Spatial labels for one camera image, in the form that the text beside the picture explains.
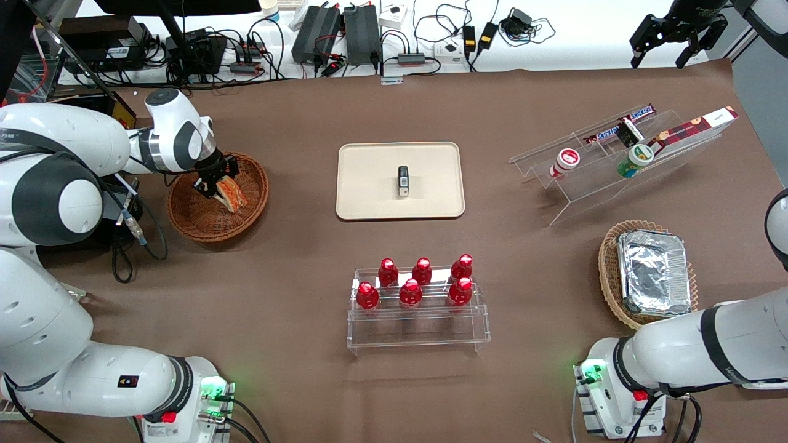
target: clear acrylic shelf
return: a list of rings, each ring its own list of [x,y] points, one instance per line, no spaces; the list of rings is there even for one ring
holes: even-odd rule
[[[595,125],[572,132],[562,139],[509,159],[509,164],[517,166],[523,177],[537,178],[545,189],[555,186],[560,190],[560,193],[557,193],[559,195],[557,199],[561,210],[552,219],[550,226],[586,212],[647,181],[676,170],[704,150],[709,142],[721,137],[719,131],[710,130],[706,138],[693,139],[691,143],[679,142],[668,145],[650,165],[641,169],[637,175],[632,178],[621,177],[617,166],[627,156],[627,149],[617,136],[610,137],[602,143],[597,141],[586,143],[583,140],[613,128],[619,123],[619,117],[643,108],[645,105],[635,106]],[[669,110],[648,115],[637,121],[635,125],[645,140],[651,140],[660,132],[679,126],[684,122],[676,112]],[[575,149],[580,154],[580,164],[557,179],[550,177],[550,166],[556,160],[558,153],[568,147]]]
[[[433,266],[429,285],[422,286],[418,307],[400,307],[400,287],[411,277],[400,272],[398,285],[380,288],[377,269],[355,271],[348,309],[348,349],[358,356],[360,348],[418,346],[427,344],[472,344],[478,351],[490,341],[487,304],[475,278],[473,297],[461,307],[448,307],[452,285],[450,266]],[[368,281],[381,294],[377,309],[365,311],[356,302],[359,283]]]

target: aluminum foil container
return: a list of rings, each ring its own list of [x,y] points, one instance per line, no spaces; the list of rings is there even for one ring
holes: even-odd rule
[[[627,231],[619,236],[619,267],[629,312],[657,317],[691,312],[686,251],[679,237]]]

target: white robotic arm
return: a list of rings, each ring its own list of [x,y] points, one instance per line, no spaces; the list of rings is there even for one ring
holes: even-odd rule
[[[75,106],[0,108],[0,246],[84,240],[102,215],[98,177],[213,165],[224,173],[211,119],[200,117],[182,93],[157,90],[146,107],[154,126],[142,130],[126,130],[110,116]],[[203,194],[212,196],[215,187],[211,191]]]
[[[158,90],[146,106],[154,127],[141,131],[73,106],[0,108],[0,393],[38,411],[142,415],[148,442],[211,442],[216,423],[199,417],[222,404],[205,395],[228,393],[215,367],[91,341],[90,315],[25,248],[89,236],[102,217],[99,177],[224,173],[212,122],[183,94]]]
[[[788,189],[772,200],[764,224],[772,250],[786,266]],[[632,337],[604,338],[577,373],[608,438],[624,438],[648,398],[655,407],[640,421],[640,436],[661,434],[666,396],[728,384],[786,389],[788,287],[649,323]],[[657,393],[665,396],[654,400]]]

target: black power supply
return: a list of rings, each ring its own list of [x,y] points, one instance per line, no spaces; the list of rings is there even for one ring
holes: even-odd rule
[[[293,60],[296,63],[315,63],[320,60],[325,65],[329,60],[326,54],[331,54],[339,30],[338,8],[310,6],[293,43]]]
[[[172,37],[167,37],[165,42],[167,54],[180,61],[183,74],[216,74],[219,72],[221,59],[225,56],[225,49],[227,49],[228,40],[226,37],[209,37],[205,29],[198,29],[185,33],[184,41],[191,48],[196,60],[185,59]]]
[[[485,24],[484,31],[481,32],[481,37],[479,37],[479,52],[490,48],[490,45],[493,44],[493,37],[495,37],[497,33],[498,25],[488,21],[487,24]]]
[[[349,6],[342,12],[348,62],[353,65],[377,64],[381,60],[381,31],[377,26],[375,5]]]
[[[476,52],[476,28],[467,24],[463,26],[463,49],[466,60]]]

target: red wire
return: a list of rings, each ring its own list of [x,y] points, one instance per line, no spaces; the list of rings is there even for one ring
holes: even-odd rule
[[[331,35],[321,35],[321,36],[317,37],[317,38],[314,40],[314,49],[317,49],[317,48],[318,48],[318,42],[319,42],[319,41],[321,41],[321,40],[325,40],[325,39],[335,39],[335,38],[337,38],[337,37],[339,37],[339,35],[337,35],[337,34],[331,34]],[[329,53],[327,53],[327,52],[323,52],[323,51],[320,51],[320,54],[323,54],[323,55],[325,55],[325,56],[326,56],[326,57],[328,57],[328,58],[338,58],[338,57],[340,57],[340,55],[339,55],[339,54],[329,54]]]
[[[33,95],[35,95],[35,93],[38,92],[43,87],[43,85],[46,83],[46,78],[49,76],[49,66],[46,64],[46,59],[44,59],[44,58],[41,59],[41,64],[44,67],[44,74],[41,76],[41,81],[39,82],[38,86],[36,86],[30,92],[16,92],[16,91],[10,90],[12,93],[14,93],[15,95],[17,95],[20,98],[20,102],[22,102],[22,103],[26,102],[27,100],[25,100],[25,99],[27,97],[32,97]]]

